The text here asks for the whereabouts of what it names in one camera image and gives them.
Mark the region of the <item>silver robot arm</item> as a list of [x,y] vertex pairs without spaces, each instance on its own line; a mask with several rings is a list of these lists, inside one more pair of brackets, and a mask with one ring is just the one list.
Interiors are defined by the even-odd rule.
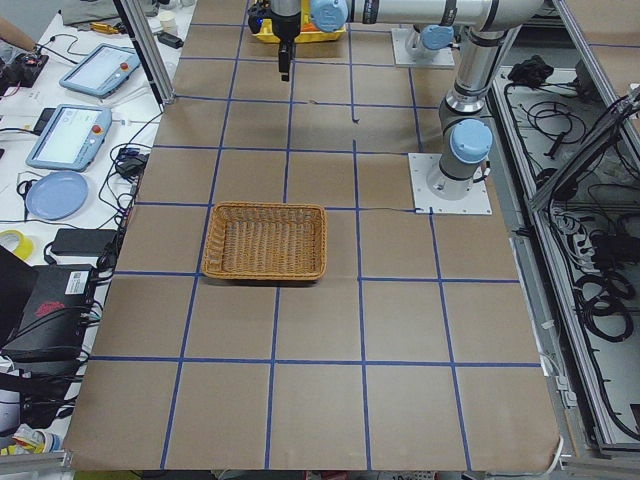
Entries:
[[433,194],[459,200],[471,189],[493,143],[489,127],[477,115],[521,25],[541,6],[540,1],[312,1],[310,16],[323,32],[346,23],[463,27],[461,63],[439,111],[443,153],[427,175]]

